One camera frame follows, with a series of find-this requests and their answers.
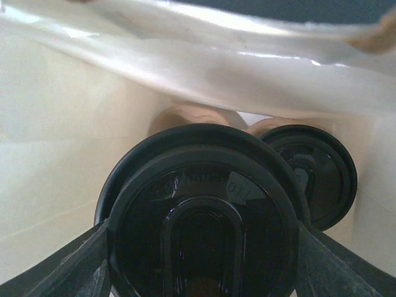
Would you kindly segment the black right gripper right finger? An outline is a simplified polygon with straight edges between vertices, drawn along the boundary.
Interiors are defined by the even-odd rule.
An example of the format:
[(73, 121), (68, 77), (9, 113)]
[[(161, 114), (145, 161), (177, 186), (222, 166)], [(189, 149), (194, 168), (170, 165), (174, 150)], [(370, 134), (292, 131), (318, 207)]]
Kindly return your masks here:
[(395, 296), (395, 277), (299, 223), (298, 296)]

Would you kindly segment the single brown cup carrier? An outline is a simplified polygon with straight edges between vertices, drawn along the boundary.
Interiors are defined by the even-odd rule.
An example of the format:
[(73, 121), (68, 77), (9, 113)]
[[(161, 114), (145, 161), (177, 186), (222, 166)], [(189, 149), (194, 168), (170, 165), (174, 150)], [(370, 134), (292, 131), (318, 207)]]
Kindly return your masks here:
[(152, 121), (147, 135), (152, 136), (160, 131), (188, 124), (219, 124), (259, 137), (273, 128), (299, 124), (299, 121), (287, 118), (267, 118), (248, 125), (235, 111), (194, 105), (173, 105), (164, 109)]

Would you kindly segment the cream paper bag with handles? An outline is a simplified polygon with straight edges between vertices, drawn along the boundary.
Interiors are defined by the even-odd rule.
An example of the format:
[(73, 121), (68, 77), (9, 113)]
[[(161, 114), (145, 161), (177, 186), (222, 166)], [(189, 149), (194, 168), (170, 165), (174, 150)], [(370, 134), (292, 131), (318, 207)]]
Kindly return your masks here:
[(108, 176), (173, 105), (338, 139), (355, 201), (300, 223), (395, 277), (394, 1), (2, 1), (1, 285), (104, 222)]

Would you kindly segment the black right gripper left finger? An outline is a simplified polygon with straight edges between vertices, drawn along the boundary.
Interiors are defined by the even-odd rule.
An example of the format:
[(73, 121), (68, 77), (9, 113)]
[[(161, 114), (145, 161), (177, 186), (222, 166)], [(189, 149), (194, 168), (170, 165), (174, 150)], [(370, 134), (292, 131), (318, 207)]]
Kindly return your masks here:
[(1, 296), (108, 296), (108, 222), (1, 285)]

